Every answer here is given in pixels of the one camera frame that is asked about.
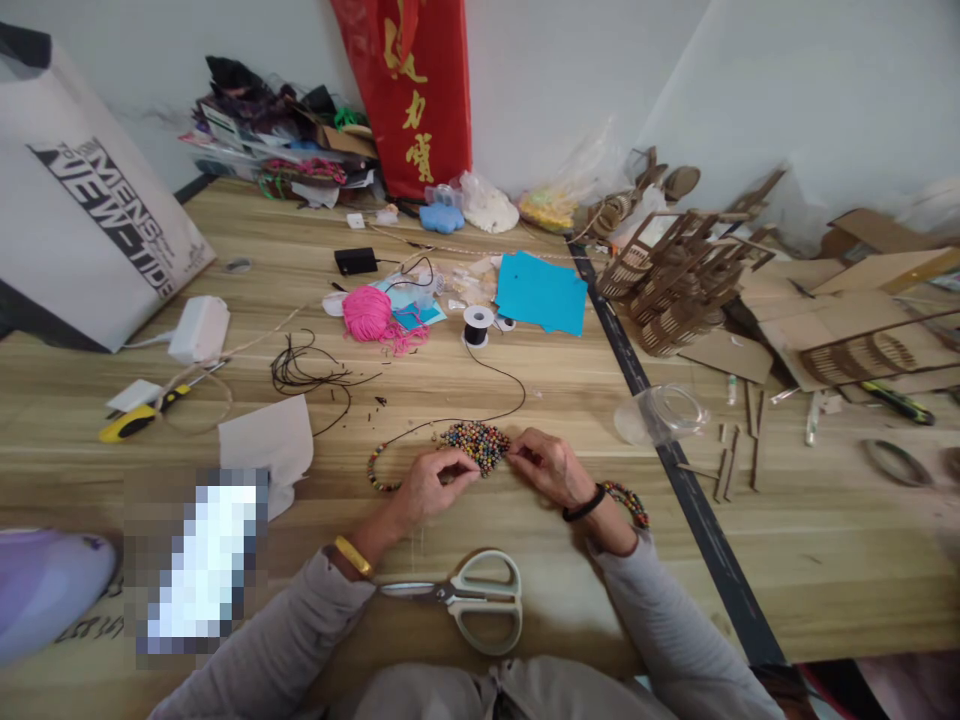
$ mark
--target black cord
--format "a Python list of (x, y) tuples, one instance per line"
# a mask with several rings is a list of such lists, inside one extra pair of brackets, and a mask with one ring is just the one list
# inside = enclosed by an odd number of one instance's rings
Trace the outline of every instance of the black cord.
[(417, 287), (429, 287), (430, 285), (433, 285), (433, 277), (434, 277), (434, 275), (433, 275), (433, 263), (430, 262), (430, 258), (428, 258), (426, 255), (424, 255), (422, 258), (420, 258), (419, 260), (417, 260), (413, 265), (411, 265), (411, 266), (410, 266), (409, 268), (407, 268), (406, 270), (404, 270), (403, 267), (401, 267), (401, 268), (400, 268), (400, 272), (402, 272), (402, 273), (408, 273), (408, 272), (410, 272), (411, 270), (413, 270), (417, 265), (419, 265), (420, 263), (422, 263), (424, 260), (427, 261), (427, 267), (430, 268), (430, 280), (429, 280), (429, 281), (427, 281), (427, 282), (425, 282), (425, 283), (415, 283), (415, 282), (413, 282), (413, 280), (401, 280), (401, 281), (399, 281), (399, 282), (393, 283), (393, 284), (392, 284), (390, 287), (388, 287), (384, 292), (390, 292), (390, 288), (394, 288), (394, 287), (396, 287), (397, 285), (416, 285)]
[(508, 415), (513, 415), (515, 412), (517, 412), (520, 408), (523, 407), (523, 404), (527, 401), (527, 389), (523, 386), (523, 383), (520, 382), (519, 379), (515, 378), (513, 375), (511, 375), (510, 373), (508, 373), (508, 372), (506, 372), (506, 371), (504, 371), (504, 370), (500, 370), (500, 369), (498, 369), (498, 368), (493, 367), (493, 365), (487, 365), (486, 363), (480, 362), (479, 360), (477, 360), (476, 356), (475, 356), (472, 352), (470, 352), (470, 348), (469, 348), (469, 347), (467, 347), (466, 345), (464, 345), (464, 347), (467, 348), (467, 352), (470, 353), (470, 357), (473, 358), (473, 361), (474, 361), (475, 363), (477, 363), (478, 365), (482, 365), (482, 366), (485, 367), (485, 368), (489, 368), (490, 370), (493, 370), (494, 372), (498, 372), (498, 373), (500, 373), (501, 375), (506, 375), (508, 378), (510, 378), (510, 379), (513, 380), (517, 385), (520, 386), (520, 390), (521, 390), (521, 392), (523, 392), (523, 397), (520, 399), (520, 404), (517, 405), (513, 410), (510, 410), (510, 411), (505, 412), (505, 413), (501, 413), (500, 415), (494, 415), (493, 417), (484, 418), (483, 420), (468, 420), (468, 419), (466, 419), (466, 418), (440, 418), (440, 419), (438, 419), (438, 420), (428, 420), (427, 422), (421, 423), (421, 424), (417, 425), (417, 426), (414, 427), (414, 428), (410, 428), (410, 429), (407, 430), (405, 433), (401, 433), (400, 435), (397, 435), (397, 436), (396, 436), (395, 438), (393, 438), (392, 440), (387, 440), (387, 442), (383, 443), (383, 446), (384, 446), (384, 447), (387, 447), (387, 445), (390, 445), (390, 444), (392, 444), (392, 443), (395, 443), (395, 442), (396, 442), (397, 440), (399, 440), (400, 438), (406, 437), (407, 435), (409, 435), (409, 434), (412, 433), (412, 432), (416, 432), (417, 430), (419, 430), (419, 429), (422, 428), (422, 427), (426, 427), (427, 425), (432, 425), (433, 423), (438, 423), (438, 422), (490, 422), (491, 420), (499, 420), (499, 419), (502, 418), (502, 417), (507, 417)]
[[(274, 358), (273, 362), (270, 364), (270, 375), (273, 379), (274, 389), (281, 395), (303, 395), (311, 390), (316, 390), (322, 385), (333, 385), (335, 388), (339, 387), (347, 394), (346, 409), (340, 413), (340, 416), (336, 420), (327, 425), (323, 430), (315, 432), (313, 436), (316, 437), (317, 435), (322, 435), (327, 430), (332, 428), (334, 425), (340, 422), (348, 412), (350, 412), (350, 407), (353, 405), (353, 395), (350, 394), (350, 390), (348, 388), (356, 387), (357, 385), (363, 385), (365, 382), (370, 382), (374, 378), (380, 377), (383, 373), (377, 373), (376, 375), (368, 377), (365, 380), (347, 382), (346, 378), (353, 373), (350, 370), (347, 370), (343, 363), (337, 362), (337, 359), (333, 355), (328, 353), (323, 348), (318, 348), (316, 345), (314, 345), (317, 336), (312, 330), (308, 330), (307, 328), (302, 328), (302, 330), (303, 332), (310, 333), (310, 342), (306, 343), (305, 345), (294, 345), (292, 335), (287, 333), (287, 347), (285, 350), (281, 351), (281, 353), (277, 355), (277, 357)], [(311, 350), (315, 350), (316, 352), (326, 355), (331, 362), (339, 365), (342, 369), (339, 372), (331, 372), (330, 374), (322, 377), (318, 375), (310, 375), (300, 368), (300, 365), (297, 363), (297, 359), (303, 357)], [(303, 389), (299, 390), (298, 392), (288, 392), (288, 388)]]

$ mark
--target blue plush toy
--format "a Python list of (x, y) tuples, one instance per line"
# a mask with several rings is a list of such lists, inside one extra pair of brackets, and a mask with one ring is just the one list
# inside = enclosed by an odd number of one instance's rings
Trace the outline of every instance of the blue plush toy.
[(463, 213), (452, 205), (426, 205), (420, 208), (420, 224), (425, 230), (449, 235), (463, 227)]

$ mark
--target white shopping bag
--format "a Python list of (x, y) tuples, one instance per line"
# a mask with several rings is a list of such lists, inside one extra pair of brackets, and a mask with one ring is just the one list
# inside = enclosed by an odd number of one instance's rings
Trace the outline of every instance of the white shopping bag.
[(0, 23), (0, 322), (116, 352), (215, 257), (49, 35)]

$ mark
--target white power adapter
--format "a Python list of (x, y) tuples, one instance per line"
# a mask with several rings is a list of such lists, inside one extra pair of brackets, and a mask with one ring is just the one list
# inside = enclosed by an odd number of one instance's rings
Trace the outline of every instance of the white power adapter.
[(184, 365), (215, 361), (223, 352), (230, 311), (218, 297), (202, 295), (187, 300), (167, 352)]

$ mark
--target wooden table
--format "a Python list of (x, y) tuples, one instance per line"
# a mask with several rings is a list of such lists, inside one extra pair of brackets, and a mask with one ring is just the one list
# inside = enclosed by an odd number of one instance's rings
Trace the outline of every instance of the wooden table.
[[(138, 337), (171, 329), (188, 297), (209, 294), (222, 297), (231, 310), (226, 346), (233, 347), (273, 327), (305, 300), (325, 295), (331, 280), (347, 289), (370, 281), (370, 276), (340, 278), (334, 250), (373, 246), (379, 258), (396, 261), (413, 252), (370, 230), (348, 229), (339, 211), (295, 208), (227, 181), (190, 201), (188, 213), (219, 257)], [(397, 232), (477, 252), (567, 254), (558, 238), (521, 228), (490, 236), (468, 226), (441, 241), (404, 218)], [(253, 260), (250, 272), (224, 272), (225, 263), (238, 256)], [(446, 251), (430, 257), (448, 268), (477, 259)], [(383, 375), (356, 388), (347, 418), (317, 438), (308, 477), (296, 486), (296, 503), (271, 523), (270, 583), (264, 596), (285, 586), (319, 546), (383, 501), (365, 477), (366, 461), (376, 445), (431, 418), (489, 417), (519, 401), (515, 383), (470, 360), (459, 342), (462, 321), (457, 317), (435, 325), (430, 341), (402, 358), (384, 357), (377, 345), (345, 340), (342, 321), (325, 315), (319, 305), (301, 312), (286, 330), (304, 339), (300, 328), (315, 332), (316, 344), (357, 379), (361, 374)], [(268, 368), (285, 342), (276, 334), (218, 373), (233, 389), (232, 417), (282, 399), (270, 383)], [(547, 335), (520, 325), (508, 335), (494, 335), (482, 359), (520, 378), (528, 392), (523, 408), (499, 426), (511, 435), (534, 425), (567, 437), (598, 480), (615, 480), (637, 490), (652, 516), (661, 558), (737, 644), (659, 458), (651, 449), (623, 443), (613, 427), (613, 410), (628, 391), (592, 307), (586, 311), (583, 338)], [(729, 414), (721, 373), (680, 359), (643, 360), (653, 382), (692, 382), (716, 415)], [(49, 348), (17, 333), (0, 343), (0, 361), (0, 460), (5, 470), (0, 524), (49, 524), (99, 532), (119, 543), (125, 478), (136, 478), (147, 467), (213, 467), (218, 462), (215, 432), (184, 437), (168, 427), (153, 427), (119, 446), (96, 439), (105, 423), (103, 403), (110, 396), (135, 378), (163, 383), (178, 371), (162, 347), (103, 356)], [(316, 372), (329, 367), (321, 360), (302, 365)], [(387, 399), (386, 407), (379, 406), (376, 396)], [(327, 389), (310, 393), (307, 403), (315, 431), (343, 409), (342, 396), (331, 401)], [(201, 383), (170, 417), (184, 428), (199, 428), (215, 420), (221, 409), (218, 389)], [(803, 448), (805, 413), (805, 406), (794, 401), (771, 416), (765, 492), (751, 495), (739, 489), (732, 505), (717, 509), (788, 659), (960, 644), (956, 576), (918, 530), (922, 518), (900, 507), (913, 503), (916, 493), (898, 491), (862, 469), (849, 447), (851, 438), (863, 432), (852, 414), (832, 416), (840, 430), (824, 432), (815, 451)], [(737, 419), (743, 422), (745, 416)], [(955, 437), (956, 426), (954, 417), (942, 428), (916, 434), (936, 444), (951, 432)], [(684, 441), (693, 462), (718, 458), (712, 433), (713, 428), (710, 437)], [(378, 462), (378, 474), (396, 477), (417, 451), (432, 445), (431, 435), (425, 428), (391, 446)], [(844, 473), (841, 462), (856, 463), (857, 473)], [(746, 482), (747, 467), (745, 462), (739, 483)], [(381, 577), (441, 578), (484, 546), (510, 553), (523, 573), (525, 618), (518, 656), (569, 657), (615, 675), (641, 669), (569, 528), (505, 467), (397, 547), (386, 558)], [(135, 670), (119, 637), (99, 634), (106, 616), (122, 612), (122, 600), (123, 594), (103, 599), (84, 616), (101, 618), (84, 626), (86, 633), (81, 628), (78, 637), (71, 637), (71, 631), (68, 639), (0, 671), (0, 705), (17, 708), (17, 716), (23, 717), (62, 717), (68, 708), (74, 716), (83, 708), (84, 714), (103, 718), (149, 712), (189, 671), (189, 662), (163, 673)], [(490, 662), (470, 650), (442, 611), (376, 598), (318, 682), (316, 697), (334, 697), (374, 670), (404, 660), (475, 671)]]

